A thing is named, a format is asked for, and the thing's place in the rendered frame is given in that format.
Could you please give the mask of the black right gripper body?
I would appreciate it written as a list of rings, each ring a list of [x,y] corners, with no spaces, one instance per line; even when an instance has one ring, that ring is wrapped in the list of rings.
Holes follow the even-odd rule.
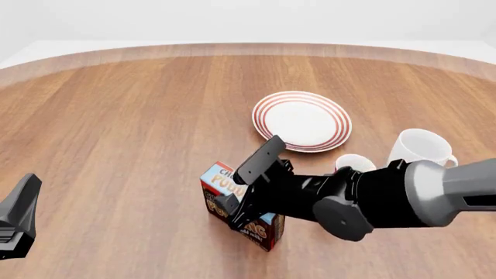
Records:
[[[257,191],[253,185],[246,189],[241,201],[235,195],[230,195],[227,206],[229,228],[240,231],[245,225],[267,213],[261,205],[261,198],[261,192]]]

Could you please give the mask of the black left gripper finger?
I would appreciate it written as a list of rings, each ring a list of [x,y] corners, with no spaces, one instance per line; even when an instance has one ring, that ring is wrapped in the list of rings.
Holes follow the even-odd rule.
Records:
[[[35,233],[36,203],[42,181],[35,174],[26,174],[7,197],[0,202],[0,227],[16,232]]]

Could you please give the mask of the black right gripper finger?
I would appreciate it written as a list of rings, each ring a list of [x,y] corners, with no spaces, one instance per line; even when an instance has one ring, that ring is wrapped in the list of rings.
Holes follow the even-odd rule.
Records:
[[[214,203],[227,215],[232,215],[233,213],[235,213],[239,206],[239,200],[237,199],[235,194],[218,195],[217,197],[215,197]]]

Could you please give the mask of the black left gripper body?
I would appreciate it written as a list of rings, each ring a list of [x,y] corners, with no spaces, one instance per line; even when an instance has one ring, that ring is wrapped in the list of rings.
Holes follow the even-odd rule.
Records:
[[[14,226],[0,220],[0,260],[25,258],[35,238],[35,227]]]

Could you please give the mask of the chocolate pudding box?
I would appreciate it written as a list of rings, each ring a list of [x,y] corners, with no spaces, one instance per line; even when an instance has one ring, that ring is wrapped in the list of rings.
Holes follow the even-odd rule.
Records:
[[[200,177],[206,208],[223,222],[227,223],[227,213],[215,203],[219,195],[234,194],[241,201],[247,186],[238,185],[233,180],[234,169],[223,162],[215,162]],[[272,250],[284,233],[285,217],[274,213],[266,213],[259,219],[245,225],[239,232],[266,251]]]

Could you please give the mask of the white plate with red rings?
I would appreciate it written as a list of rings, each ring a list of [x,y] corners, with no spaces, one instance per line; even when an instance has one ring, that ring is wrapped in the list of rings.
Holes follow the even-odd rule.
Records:
[[[279,136],[287,150],[319,153],[342,146],[353,125],[336,102],[306,91],[283,91],[263,97],[252,111],[255,130],[264,138]]]

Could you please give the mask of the small white mug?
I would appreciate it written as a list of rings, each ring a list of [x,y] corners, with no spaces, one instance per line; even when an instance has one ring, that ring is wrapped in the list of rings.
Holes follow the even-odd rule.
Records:
[[[345,154],[338,157],[335,161],[334,172],[337,172],[342,167],[352,167],[355,171],[361,172],[375,171],[377,169],[371,160],[357,154]]]

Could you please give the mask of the large white mug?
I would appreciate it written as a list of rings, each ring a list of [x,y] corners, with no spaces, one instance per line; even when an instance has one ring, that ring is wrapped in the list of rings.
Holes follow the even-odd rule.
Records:
[[[400,132],[386,164],[394,160],[405,162],[429,160],[442,167],[459,165],[450,144],[440,135],[426,129],[405,129]]]

